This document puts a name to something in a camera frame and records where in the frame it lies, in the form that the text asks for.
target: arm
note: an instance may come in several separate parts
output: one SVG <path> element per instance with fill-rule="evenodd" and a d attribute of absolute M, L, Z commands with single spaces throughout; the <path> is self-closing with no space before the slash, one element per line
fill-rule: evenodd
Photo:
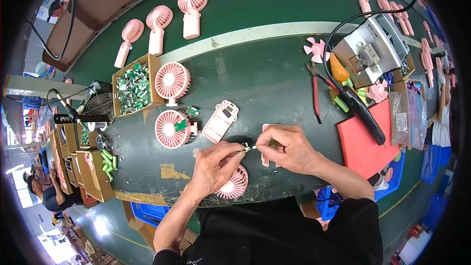
<path fill-rule="evenodd" d="M 193 179 L 185 186 L 175 205 L 168 211 L 154 235 L 156 252 L 171 249 L 179 253 L 186 225 L 198 204 L 207 195 L 219 190 L 231 178 L 245 153 L 228 157 L 244 147 L 220 141 L 196 155 Z"/>
<path fill-rule="evenodd" d="M 271 139 L 285 147 L 284 151 L 269 147 Z M 257 140 L 257 149 L 268 160 L 295 173 L 319 177 L 344 198 L 374 199 L 374 189 L 360 174 L 340 166 L 315 151 L 299 126 L 270 126 Z"/>
<path fill-rule="evenodd" d="M 50 178 L 51 178 L 52 184 L 54 185 L 54 188 L 56 189 L 56 202 L 60 206 L 65 202 L 65 196 L 64 196 L 64 193 L 62 192 L 62 189 L 60 188 L 59 182 L 57 182 L 56 174 L 57 174 L 56 169 L 51 168 Z"/>

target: worker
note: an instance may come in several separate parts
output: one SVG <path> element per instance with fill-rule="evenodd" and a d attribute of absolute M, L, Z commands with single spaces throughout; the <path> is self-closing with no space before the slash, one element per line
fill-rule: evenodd
<path fill-rule="evenodd" d="M 440 82 L 440 99 L 438 116 L 435 121 L 428 126 L 427 135 L 425 136 L 424 148 L 429 144 L 441 147 L 451 146 L 450 140 L 450 104 L 451 104 L 451 86 L 450 82 L 452 74 L 438 74 L 439 79 L 444 78 L 444 82 Z"/>
<path fill-rule="evenodd" d="M 56 177 L 56 169 L 51 168 L 49 175 L 53 186 L 47 189 L 43 189 L 39 181 L 34 176 L 28 176 L 26 178 L 29 191 L 42 200 L 42 204 L 46 209 L 51 212 L 61 212 L 74 205 L 83 205 L 83 200 L 78 188 L 73 186 L 72 189 L 74 192 L 72 194 L 65 194 Z"/>
<path fill-rule="evenodd" d="M 272 139 L 284 151 L 271 148 Z M 295 197 L 200 208 L 200 236 L 180 256 L 191 215 L 230 179 L 245 155 L 234 154 L 242 145 L 220 141 L 197 152 L 193 178 L 156 229 L 153 264 L 382 264 L 378 206 L 366 179 L 315 151 L 299 126 L 269 126 L 256 145 L 268 160 L 319 177 L 345 198 L 327 231 L 303 216 Z"/>

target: man's right hand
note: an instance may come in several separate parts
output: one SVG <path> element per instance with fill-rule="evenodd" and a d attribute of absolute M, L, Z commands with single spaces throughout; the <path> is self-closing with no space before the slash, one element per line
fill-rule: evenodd
<path fill-rule="evenodd" d="M 284 146 L 270 147 L 274 139 Z M 316 163 L 324 156 L 315 151 L 299 126 L 270 125 L 257 139 L 257 149 L 268 160 L 294 173 L 312 175 Z"/>

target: blue crate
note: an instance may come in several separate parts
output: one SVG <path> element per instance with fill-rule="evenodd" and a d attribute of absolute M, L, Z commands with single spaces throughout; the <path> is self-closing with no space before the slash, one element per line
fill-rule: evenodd
<path fill-rule="evenodd" d="M 423 151 L 421 180 L 431 183 L 437 176 L 441 161 L 441 149 L 438 145 L 429 144 Z"/>
<path fill-rule="evenodd" d="M 134 216 L 154 227 L 159 226 L 160 221 L 170 210 L 168 206 L 154 206 L 149 204 L 131 203 Z"/>
<path fill-rule="evenodd" d="M 335 216 L 335 213 L 337 212 L 337 209 L 339 208 L 339 205 L 334 206 L 334 207 L 329 207 L 329 200 L 324 200 L 328 199 L 331 197 L 330 191 L 332 190 L 332 186 L 329 185 L 327 187 L 321 188 L 319 190 L 319 193 L 317 194 L 317 199 L 319 200 L 316 204 L 315 207 L 319 210 L 321 213 L 321 219 L 322 221 L 327 221 L 332 219 Z"/>
<path fill-rule="evenodd" d="M 404 168 L 405 157 L 406 154 L 402 152 L 401 159 L 399 161 L 392 161 L 389 163 L 389 167 L 391 167 L 393 171 L 391 180 L 389 180 L 388 182 L 389 187 L 382 191 L 375 191 L 374 200 L 379 200 L 380 198 L 387 196 L 388 194 L 399 188 L 399 185 L 401 184 L 402 170 Z"/>

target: pink plastic casing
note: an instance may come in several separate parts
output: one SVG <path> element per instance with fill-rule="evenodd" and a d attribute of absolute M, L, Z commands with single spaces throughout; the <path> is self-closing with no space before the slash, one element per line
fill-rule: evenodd
<path fill-rule="evenodd" d="M 270 126 L 270 125 L 276 125 L 276 124 L 263 124 L 262 132 L 267 130 L 267 127 Z M 268 165 L 269 165 L 268 159 L 263 156 L 263 153 L 262 153 L 262 165 L 265 166 L 265 167 L 268 167 Z"/>
<path fill-rule="evenodd" d="M 239 108 L 230 101 L 222 101 L 216 105 L 216 110 L 203 128 L 201 134 L 217 144 L 233 121 L 237 120 Z"/>
<path fill-rule="evenodd" d="M 232 174 L 231 179 L 214 194 L 223 199 L 235 199 L 240 197 L 249 183 L 249 174 L 244 167 L 239 167 Z"/>

